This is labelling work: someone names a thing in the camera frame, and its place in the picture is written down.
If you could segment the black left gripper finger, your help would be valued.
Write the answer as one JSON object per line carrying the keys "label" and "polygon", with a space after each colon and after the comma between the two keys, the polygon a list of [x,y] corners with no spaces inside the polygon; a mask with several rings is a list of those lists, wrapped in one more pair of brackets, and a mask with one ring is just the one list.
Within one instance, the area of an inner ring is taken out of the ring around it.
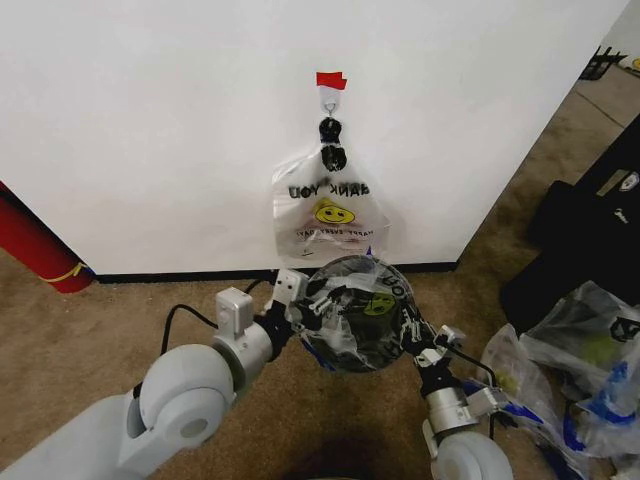
{"label": "black left gripper finger", "polygon": [[304,321],[321,321],[324,313],[332,305],[333,299],[329,295],[326,295],[317,300],[304,298],[298,302],[298,309]]}

